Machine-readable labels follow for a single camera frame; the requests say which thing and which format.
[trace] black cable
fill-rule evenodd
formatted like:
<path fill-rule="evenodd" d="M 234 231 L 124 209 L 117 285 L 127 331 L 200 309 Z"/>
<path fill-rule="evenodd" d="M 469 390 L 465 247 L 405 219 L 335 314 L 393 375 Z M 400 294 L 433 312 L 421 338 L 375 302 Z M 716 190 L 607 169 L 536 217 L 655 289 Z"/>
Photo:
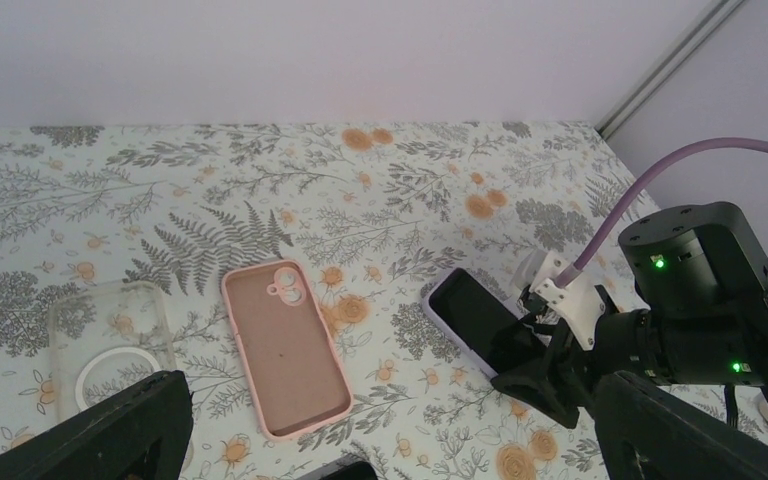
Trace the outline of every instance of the black cable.
<path fill-rule="evenodd" d="M 737 428 L 737 398 L 734 396 L 734 384 L 727 383 L 723 390 L 723 395 L 726 397 L 726 423 L 728 426 Z"/>

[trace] orange flower print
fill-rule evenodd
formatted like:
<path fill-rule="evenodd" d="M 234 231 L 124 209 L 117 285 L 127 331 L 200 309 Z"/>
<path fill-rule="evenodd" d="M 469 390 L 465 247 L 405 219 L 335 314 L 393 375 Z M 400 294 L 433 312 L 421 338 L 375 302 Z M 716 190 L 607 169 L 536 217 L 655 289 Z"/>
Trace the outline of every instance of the orange flower print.
<path fill-rule="evenodd" d="M 379 270 L 378 267 L 367 265 L 364 269 L 366 270 L 366 275 L 363 277 L 364 280 L 381 284 L 381 270 Z"/>
<path fill-rule="evenodd" d="M 107 323 L 110 325 L 109 332 L 113 335 L 127 338 L 134 333 L 134 320 L 127 315 L 116 314 Z"/>
<path fill-rule="evenodd" d="M 372 139 L 357 128 L 343 130 L 343 143 L 356 152 L 365 152 L 372 148 Z"/>
<path fill-rule="evenodd" d="M 555 436 L 547 430 L 537 430 L 531 435 L 528 450 L 534 458 L 550 462 L 558 456 L 558 443 Z"/>
<path fill-rule="evenodd" d="M 34 395 L 37 397 L 37 411 L 45 415 L 45 406 L 54 403 L 56 397 L 54 394 L 54 382 L 51 380 L 50 374 L 48 375 L 48 379 L 45 379 L 43 378 L 42 373 L 36 369 L 34 369 L 34 381 L 37 382 L 36 387 L 22 390 L 19 392 L 19 395 Z"/>
<path fill-rule="evenodd" d="M 402 458 L 407 458 L 411 455 L 410 440 L 402 438 L 401 434 L 398 433 L 396 434 L 396 451 L 393 452 L 393 456 L 395 457 L 396 454 L 400 454 Z"/>
<path fill-rule="evenodd" d="M 531 455 L 514 443 L 496 453 L 496 471 L 502 480 L 537 480 L 537 468 Z"/>
<path fill-rule="evenodd" d="M 493 206 L 481 195 L 470 195 L 466 199 L 466 210 L 475 218 L 487 220 L 493 216 Z"/>
<path fill-rule="evenodd" d="M 84 235 L 90 237 L 90 239 L 87 240 L 87 247 L 90 250 L 98 250 L 102 247 L 102 245 L 110 243 L 107 241 L 107 235 L 99 237 L 98 235 L 90 232 L 84 232 Z"/>
<path fill-rule="evenodd" d="M 385 360 L 384 362 L 378 361 L 378 368 L 373 370 L 369 373 L 369 375 L 366 376 L 366 378 L 375 378 L 376 380 L 384 383 L 390 383 L 390 380 L 393 378 L 393 372 L 398 372 L 396 370 L 396 363 L 393 362 L 390 359 Z"/>
<path fill-rule="evenodd" d="M 296 221 L 296 216 L 289 210 L 281 210 L 281 221 L 284 222 L 284 226 L 292 225 Z"/>
<path fill-rule="evenodd" d="M 328 327 L 328 333 L 331 335 L 331 339 L 337 338 L 337 332 L 340 330 L 342 322 L 337 318 L 337 314 L 333 308 L 326 305 L 320 305 L 319 310 L 322 312 L 322 319 L 325 320 L 325 325 Z"/>
<path fill-rule="evenodd" d="M 228 475 L 232 468 L 236 468 L 237 465 L 243 463 L 243 460 L 249 456 L 251 453 L 251 442 L 246 435 L 237 434 L 231 437 L 227 443 L 222 442 L 222 444 L 225 446 L 225 450 L 222 452 L 219 460 L 214 463 L 225 462 L 227 464 L 225 475 Z"/>
<path fill-rule="evenodd" d="M 369 176 L 368 173 L 360 172 L 358 173 L 358 181 L 361 185 L 363 185 L 363 191 L 367 191 L 372 187 L 372 178 Z"/>
<path fill-rule="evenodd" d="M 1 436 L 9 442 L 7 445 L 1 446 L 1 451 L 6 452 L 7 450 L 14 449 L 36 436 L 33 433 L 26 433 L 27 431 L 28 427 L 22 427 L 16 430 L 15 433 L 11 432 L 7 427 L 1 427 Z"/>
<path fill-rule="evenodd" d="M 87 285 L 95 285 L 95 266 L 90 262 L 81 262 L 78 264 L 67 263 L 69 270 L 63 272 L 63 275 L 71 275 L 72 280 L 82 279 Z"/>
<path fill-rule="evenodd" d="M 55 160 L 51 157 L 48 157 L 48 167 L 52 170 L 63 170 L 63 161 L 62 160 Z"/>
<path fill-rule="evenodd" d="M 389 145 L 393 143 L 393 134 L 389 130 L 384 128 L 376 128 L 372 131 L 372 140 L 375 143 L 382 145 Z"/>
<path fill-rule="evenodd" d="M 511 399 L 511 415 L 518 420 L 525 420 L 528 417 L 528 409 L 525 408 L 520 402 Z"/>
<path fill-rule="evenodd" d="M 504 207 L 508 204 L 508 197 L 501 190 L 492 189 L 487 192 L 487 201 L 494 207 Z"/>
<path fill-rule="evenodd" d="M 433 368 L 425 369 L 422 373 L 425 374 L 425 377 L 419 380 L 425 382 L 425 393 L 428 393 L 429 388 L 440 383 L 440 378 L 437 377 L 437 372 Z"/>
<path fill-rule="evenodd" d="M 334 288 L 343 283 L 343 271 L 337 267 L 328 267 L 322 271 L 322 283 Z"/>
<path fill-rule="evenodd" d="M 462 384 L 464 380 L 466 380 L 466 370 L 463 367 L 456 367 L 454 369 L 454 372 L 452 372 L 452 376 L 449 377 L 449 385 L 456 383 L 458 385 Z"/>
<path fill-rule="evenodd" d="M 172 190 L 173 197 L 183 197 L 184 195 L 190 193 L 190 190 L 188 187 L 181 187 L 179 185 L 175 185 L 174 183 L 171 185 L 175 187 L 175 189 Z"/>
<path fill-rule="evenodd" d="M 358 295 L 346 295 L 337 302 L 337 315 L 344 323 L 360 323 L 369 315 L 369 303 Z"/>

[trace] white wall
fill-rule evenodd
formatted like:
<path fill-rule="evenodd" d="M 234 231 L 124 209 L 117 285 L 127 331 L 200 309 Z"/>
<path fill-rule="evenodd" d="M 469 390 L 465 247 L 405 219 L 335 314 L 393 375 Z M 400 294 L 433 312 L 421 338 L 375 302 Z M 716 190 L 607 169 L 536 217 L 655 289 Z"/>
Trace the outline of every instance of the white wall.
<path fill-rule="evenodd" d="M 768 2 L 746 2 L 608 143 L 639 175 L 670 151 L 716 136 L 768 140 Z M 768 254 L 768 156 L 706 152 L 648 190 L 661 206 L 737 204 Z"/>
<path fill-rule="evenodd" d="M 0 125 L 595 123 L 705 5 L 0 1 Z"/>

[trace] floral pattern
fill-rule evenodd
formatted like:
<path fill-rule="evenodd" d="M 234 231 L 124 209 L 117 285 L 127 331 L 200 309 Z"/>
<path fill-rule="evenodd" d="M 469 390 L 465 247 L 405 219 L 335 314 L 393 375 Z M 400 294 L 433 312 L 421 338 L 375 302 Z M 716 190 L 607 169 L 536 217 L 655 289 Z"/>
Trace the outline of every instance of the floral pattern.
<path fill-rule="evenodd" d="M 578 122 L 0 129 L 0 452 L 56 422 L 49 306 L 148 280 L 193 393 L 184 479 L 289 480 L 345 455 L 385 480 L 604 478 L 589 418 L 566 430 L 495 392 L 419 301 L 460 265 L 513 302 L 525 250 L 572 259 L 632 181 Z M 616 235 L 655 208 L 640 197 L 587 267 L 625 309 L 641 303 Z M 355 399 L 283 443 L 259 433 L 219 296 L 226 271 L 273 257 L 306 269 Z M 58 328 L 79 338 L 91 310 Z M 724 417 L 717 389 L 670 391 Z M 768 443 L 755 394 L 738 390 L 740 428 Z"/>

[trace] black object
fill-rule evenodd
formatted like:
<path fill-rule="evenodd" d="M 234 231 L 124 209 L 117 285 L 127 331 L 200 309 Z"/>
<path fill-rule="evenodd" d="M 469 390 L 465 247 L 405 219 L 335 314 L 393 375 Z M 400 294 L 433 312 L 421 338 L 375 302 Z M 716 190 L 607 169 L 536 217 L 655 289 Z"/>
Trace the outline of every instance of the black object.
<path fill-rule="evenodd" d="M 157 372 L 0 455 L 0 478 L 177 479 L 193 430 L 180 371 Z"/>
<path fill-rule="evenodd" d="M 532 348 L 522 348 L 516 341 L 531 332 L 504 305 L 496 300 L 466 270 L 456 268 L 428 297 L 431 309 L 446 325 L 494 371 L 509 370 L 535 355 L 534 347 L 543 346 L 539 340 Z"/>
<path fill-rule="evenodd" d="M 596 437 L 611 479 L 768 479 L 768 446 L 628 372 L 596 386 Z"/>
<path fill-rule="evenodd" d="M 740 209 L 717 202 L 662 210 L 626 228 L 619 242 L 651 310 L 619 312 L 597 287 L 606 310 L 591 351 L 561 319 L 542 358 L 500 372 L 493 386 L 567 428 L 579 407 L 600 421 L 596 386 L 619 371 L 658 385 L 761 386 L 768 401 L 768 257 Z M 526 324 L 547 313 L 527 289 L 521 301 L 531 312 Z M 652 438 L 665 445 L 660 434 Z"/>
<path fill-rule="evenodd" d="M 321 480 L 378 480 L 378 476 L 369 462 L 361 460 L 326 475 Z"/>

